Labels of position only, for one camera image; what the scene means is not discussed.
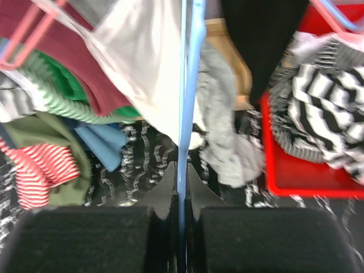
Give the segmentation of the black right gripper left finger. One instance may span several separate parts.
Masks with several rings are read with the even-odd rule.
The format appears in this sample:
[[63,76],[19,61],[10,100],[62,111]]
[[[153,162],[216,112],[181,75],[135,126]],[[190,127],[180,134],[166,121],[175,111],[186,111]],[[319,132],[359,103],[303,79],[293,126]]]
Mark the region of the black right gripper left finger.
[[176,163],[129,207],[47,207],[22,215],[6,272],[176,272]]

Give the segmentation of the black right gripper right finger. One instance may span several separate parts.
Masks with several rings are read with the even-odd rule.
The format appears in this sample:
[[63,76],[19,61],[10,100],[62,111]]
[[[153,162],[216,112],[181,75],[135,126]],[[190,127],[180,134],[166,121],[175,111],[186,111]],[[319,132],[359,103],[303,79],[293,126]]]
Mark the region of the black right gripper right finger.
[[313,208],[228,206],[188,165],[188,272],[360,272],[339,223]]

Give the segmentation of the grey tank top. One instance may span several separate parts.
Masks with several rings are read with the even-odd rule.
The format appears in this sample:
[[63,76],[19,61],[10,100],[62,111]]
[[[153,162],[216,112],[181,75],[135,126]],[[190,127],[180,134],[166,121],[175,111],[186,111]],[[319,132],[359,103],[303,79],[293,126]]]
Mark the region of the grey tank top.
[[257,178],[265,161],[263,151],[235,130],[236,96],[232,69],[220,53],[205,42],[196,91],[207,142],[201,158],[215,170],[221,184],[232,188],[243,187]]

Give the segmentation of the purple black striped tank top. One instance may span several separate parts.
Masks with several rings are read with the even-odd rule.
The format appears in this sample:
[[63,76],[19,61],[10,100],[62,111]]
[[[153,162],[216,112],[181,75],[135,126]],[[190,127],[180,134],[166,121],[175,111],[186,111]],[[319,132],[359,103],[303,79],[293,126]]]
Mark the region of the purple black striped tank top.
[[271,130],[281,148],[353,171],[363,165],[363,52],[298,34],[272,77]]

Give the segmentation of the black white wide-striped top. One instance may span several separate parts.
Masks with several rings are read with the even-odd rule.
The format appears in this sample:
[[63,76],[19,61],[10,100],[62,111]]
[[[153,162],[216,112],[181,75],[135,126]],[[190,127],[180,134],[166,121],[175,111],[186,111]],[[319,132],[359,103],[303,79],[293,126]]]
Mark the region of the black white wide-striped top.
[[303,64],[292,79],[288,115],[326,164],[363,184],[363,67],[326,74]]

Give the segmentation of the white plain tank top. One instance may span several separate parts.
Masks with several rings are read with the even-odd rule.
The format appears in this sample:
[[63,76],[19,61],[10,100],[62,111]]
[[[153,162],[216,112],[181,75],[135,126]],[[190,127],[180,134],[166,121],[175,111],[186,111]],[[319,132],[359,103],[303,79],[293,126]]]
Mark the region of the white plain tank top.
[[180,1],[77,1],[89,31],[62,11],[110,81],[154,128],[179,140]]

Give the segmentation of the pink wire hanger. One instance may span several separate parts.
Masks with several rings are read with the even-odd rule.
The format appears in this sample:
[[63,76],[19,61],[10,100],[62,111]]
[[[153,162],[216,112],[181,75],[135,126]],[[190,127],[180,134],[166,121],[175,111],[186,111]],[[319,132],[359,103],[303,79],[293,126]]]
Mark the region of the pink wire hanger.
[[[326,22],[331,26],[331,28],[338,34],[343,34],[347,30],[333,15],[321,4],[321,0],[310,0],[310,3],[316,8],[316,10],[321,14],[321,16],[326,20]],[[363,31],[354,32],[355,34],[363,34]]]
[[19,68],[60,15],[67,0],[33,1],[1,53],[1,70]]

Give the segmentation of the light blue wire hanger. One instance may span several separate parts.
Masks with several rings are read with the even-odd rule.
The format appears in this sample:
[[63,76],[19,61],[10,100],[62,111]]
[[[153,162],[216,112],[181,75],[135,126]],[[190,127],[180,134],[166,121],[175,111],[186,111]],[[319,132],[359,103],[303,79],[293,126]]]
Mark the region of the light blue wire hanger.
[[338,7],[330,0],[321,0],[321,4],[338,20],[347,30],[363,31],[363,16],[356,21],[350,20]]
[[187,156],[193,127],[200,51],[206,35],[204,0],[182,1],[180,44],[179,143],[176,173],[178,194],[177,272],[187,272]]

